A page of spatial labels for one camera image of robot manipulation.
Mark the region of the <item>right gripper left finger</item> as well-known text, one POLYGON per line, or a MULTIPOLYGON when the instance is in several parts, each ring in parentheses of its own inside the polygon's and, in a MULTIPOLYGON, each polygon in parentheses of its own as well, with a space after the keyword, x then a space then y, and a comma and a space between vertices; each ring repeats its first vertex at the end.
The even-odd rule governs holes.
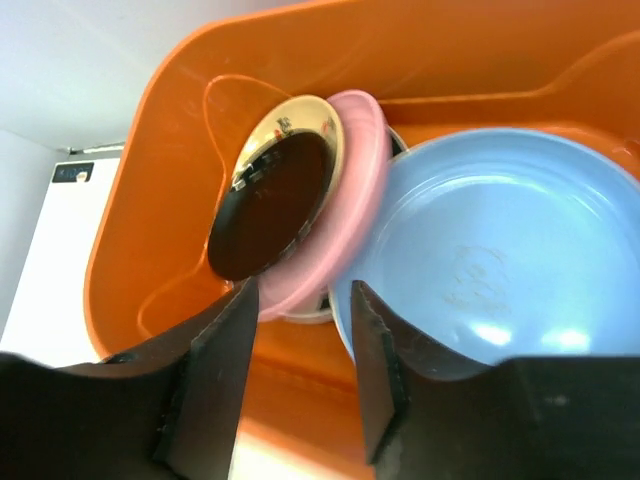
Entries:
POLYGON ((100 363, 1 357, 5 479, 224 479, 257 329, 255 280, 100 363))

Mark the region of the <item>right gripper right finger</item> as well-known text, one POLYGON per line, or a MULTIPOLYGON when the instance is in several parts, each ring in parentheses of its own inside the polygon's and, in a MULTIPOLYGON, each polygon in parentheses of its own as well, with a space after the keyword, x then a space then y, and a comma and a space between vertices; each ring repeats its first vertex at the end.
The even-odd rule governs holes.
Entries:
POLYGON ((366 460, 380 479, 635 479, 635 357, 471 360, 351 287, 366 460))

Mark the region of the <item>white plate green rim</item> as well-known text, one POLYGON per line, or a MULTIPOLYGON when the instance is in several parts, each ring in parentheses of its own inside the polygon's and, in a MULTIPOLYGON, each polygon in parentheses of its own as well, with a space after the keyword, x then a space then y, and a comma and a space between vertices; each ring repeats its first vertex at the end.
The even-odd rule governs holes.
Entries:
MULTIPOLYGON (((391 158, 408 149, 407 144, 392 127, 388 126, 387 132, 390 137, 391 158)), ((284 320, 303 325, 330 322, 332 320, 332 310, 327 288, 324 287, 319 293, 307 298, 298 307, 287 313, 284 316, 284 320)))

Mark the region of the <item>blue plastic plate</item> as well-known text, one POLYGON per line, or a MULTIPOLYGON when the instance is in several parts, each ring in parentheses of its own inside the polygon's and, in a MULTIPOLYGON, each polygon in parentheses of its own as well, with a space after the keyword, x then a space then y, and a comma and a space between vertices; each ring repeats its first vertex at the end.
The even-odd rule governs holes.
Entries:
POLYGON ((639 183, 602 154, 535 130, 425 142, 393 161, 370 234, 331 285, 346 348, 356 280, 484 364, 635 355, 639 183))

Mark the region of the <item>pink plastic plate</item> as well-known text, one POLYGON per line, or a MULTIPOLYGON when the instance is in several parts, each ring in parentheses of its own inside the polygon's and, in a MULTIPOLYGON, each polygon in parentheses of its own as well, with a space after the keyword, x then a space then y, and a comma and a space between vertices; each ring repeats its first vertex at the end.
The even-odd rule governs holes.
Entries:
POLYGON ((259 276, 261 322, 289 314, 329 287, 355 257, 381 205, 392 158, 381 106, 357 89, 334 94, 328 102, 345 133, 342 175, 308 236, 259 276))

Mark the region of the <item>small beige patterned plate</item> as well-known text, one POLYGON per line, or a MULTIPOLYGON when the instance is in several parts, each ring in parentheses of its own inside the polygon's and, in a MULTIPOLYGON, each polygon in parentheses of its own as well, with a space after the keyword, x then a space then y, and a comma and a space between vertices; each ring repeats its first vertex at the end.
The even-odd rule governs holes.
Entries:
POLYGON ((329 180, 322 196, 323 209, 339 184, 345 154, 345 131, 334 107, 315 95, 291 97, 271 109, 244 142, 232 173, 231 186, 243 187, 241 175, 250 171, 254 158, 285 137, 299 133, 319 135, 329 150, 329 180))

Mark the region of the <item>orange plastic bin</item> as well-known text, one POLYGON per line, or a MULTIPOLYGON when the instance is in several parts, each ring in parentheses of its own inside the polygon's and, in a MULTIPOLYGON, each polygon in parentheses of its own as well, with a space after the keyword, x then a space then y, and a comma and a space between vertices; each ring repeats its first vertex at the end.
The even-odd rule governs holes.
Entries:
MULTIPOLYGON (((639 171, 635 1, 312 1, 207 25, 148 84, 85 282, 110 356, 227 288, 205 260, 218 193, 260 113, 358 88, 417 144, 487 126, 538 128, 639 171)), ((244 411, 279 445, 368 462, 357 372, 332 326, 260 326, 244 411)))

